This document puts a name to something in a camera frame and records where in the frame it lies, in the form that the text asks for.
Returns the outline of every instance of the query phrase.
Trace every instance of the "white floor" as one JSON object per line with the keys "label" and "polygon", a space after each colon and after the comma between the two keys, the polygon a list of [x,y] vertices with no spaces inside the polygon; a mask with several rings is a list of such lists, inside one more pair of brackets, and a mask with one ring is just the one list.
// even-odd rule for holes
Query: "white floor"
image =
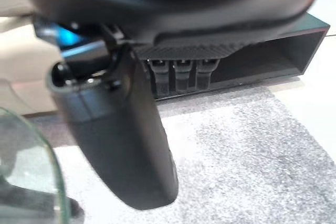
{"label": "white floor", "polygon": [[303,76],[269,89],[336,162],[336,0],[317,0],[309,12],[331,25],[329,37]]}

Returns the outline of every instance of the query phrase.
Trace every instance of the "gray carpet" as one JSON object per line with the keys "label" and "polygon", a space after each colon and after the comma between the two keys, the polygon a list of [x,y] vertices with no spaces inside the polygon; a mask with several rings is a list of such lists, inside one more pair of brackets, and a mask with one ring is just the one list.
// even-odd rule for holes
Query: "gray carpet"
{"label": "gray carpet", "polygon": [[59,157],[85,223],[336,223],[336,167],[266,88],[161,103],[178,199],[133,210],[88,165],[56,116],[32,119]]}

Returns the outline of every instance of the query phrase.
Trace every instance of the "beige couch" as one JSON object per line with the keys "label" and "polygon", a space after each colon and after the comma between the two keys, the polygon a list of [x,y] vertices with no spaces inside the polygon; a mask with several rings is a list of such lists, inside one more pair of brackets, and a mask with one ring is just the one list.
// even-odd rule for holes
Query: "beige couch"
{"label": "beige couch", "polygon": [[44,78],[61,58],[35,36],[31,9],[27,0],[0,0],[0,106],[19,114],[55,110]]}

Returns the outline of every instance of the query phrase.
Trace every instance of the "black plastic housing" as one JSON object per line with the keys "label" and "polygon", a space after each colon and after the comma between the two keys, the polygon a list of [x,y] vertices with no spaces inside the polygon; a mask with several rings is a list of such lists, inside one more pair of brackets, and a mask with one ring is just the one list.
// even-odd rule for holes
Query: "black plastic housing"
{"label": "black plastic housing", "polygon": [[254,42],[279,34],[313,0],[31,0],[51,21],[117,24],[134,41],[164,46]]}
{"label": "black plastic housing", "polygon": [[47,85],[105,184],[135,209],[162,207],[177,197],[175,164],[142,65],[120,53],[111,75],[65,86],[54,67]]}

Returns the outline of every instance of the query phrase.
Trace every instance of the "clear glass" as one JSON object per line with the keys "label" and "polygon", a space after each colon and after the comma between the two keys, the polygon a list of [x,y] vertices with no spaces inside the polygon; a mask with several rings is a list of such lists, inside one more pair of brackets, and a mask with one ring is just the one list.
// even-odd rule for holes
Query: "clear glass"
{"label": "clear glass", "polygon": [[68,224],[55,153],[23,117],[0,108],[0,224]]}

